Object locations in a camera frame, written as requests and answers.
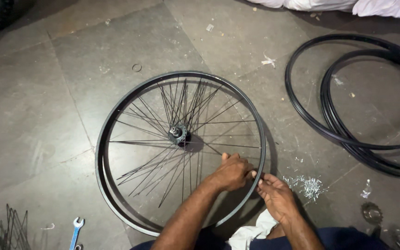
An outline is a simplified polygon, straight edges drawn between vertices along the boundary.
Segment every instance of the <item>concrete floor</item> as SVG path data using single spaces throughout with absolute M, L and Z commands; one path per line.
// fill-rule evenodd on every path
M 94 148 L 106 116 L 128 90 L 186 69 L 222 76 L 249 96 L 267 127 L 266 169 L 319 177 L 328 186 L 316 202 L 298 194 L 317 227 L 352 225 L 368 232 L 372 226 L 360 214 L 366 201 L 382 209 L 384 241 L 390 242 L 388 229 L 400 227 L 400 179 L 371 170 L 317 134 L 293 109 L 284 87 L 286 63 L 303 42 L 346 32 L 400 45 L 400 20 L 342 12 L 324 12 L 317 20 L 242 0 L 33 4 L 17 6 L 23 17 L 0 33 L 0 218 L 6 203 L 28 210 L 32 249 L 67 247 L 77 216 L 86 219 L 79 241 L 89 249 L 129 249 L 151 239 L 124 225 L 105 204 Z M 215 26 L 211 32 L 208 24 Z M 317 98 L 325 70 L 364 46 L 323 44 L 297 61 L 294 89 L 318 120 L 323 122 Z M 276 60 L 275 69 L 260 63 L 264 53 Z M 139 73 L 131 71 L 135 63 L 143 66 Z M 353 134 L 366 142 L 400 143 L 400 68 L 365 58 L 336 75 L 343 84 L 333 83 L 332 96 Z M 400 162 L 400 151 L 386 155 Z M 365 199 L 360 194 L 367 179 L 372 193 Z M 263 209 L 252 199 L 219 233 L 253 225 Z M 53 230 L 41 229 L 51 223 Z

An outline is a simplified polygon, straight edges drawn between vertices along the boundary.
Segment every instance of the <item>wheel rim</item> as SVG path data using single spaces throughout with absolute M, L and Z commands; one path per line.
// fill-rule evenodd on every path
M 216 131 L 218 136 L 211 135 L 211 140 L 205 131 Z M 251 133 L 238 134 L 242 131 Z M 237 144 L 236 140 L 245 143 Z M 233 149 L 246 151 L 242 157 L 257 155 L 250 162 L 263 169 L 264 131 L 249 98 L 232 83 L 211 74 L 169 72 L 135 87 L 110 112 L 97 143 L 98 185 L 123 222 L 158 236 L 168 219 L 163 213 L 175 211 L 201 179 L 218 167 L 220 153 Z M 213 162 L 213 167 L 204 167 Z M 222 215 L 210 218 L 210 225 L 222 224 L 243 206 L 261 172 L 247 185 L 239 204 L 232 211 L 217 212 Z

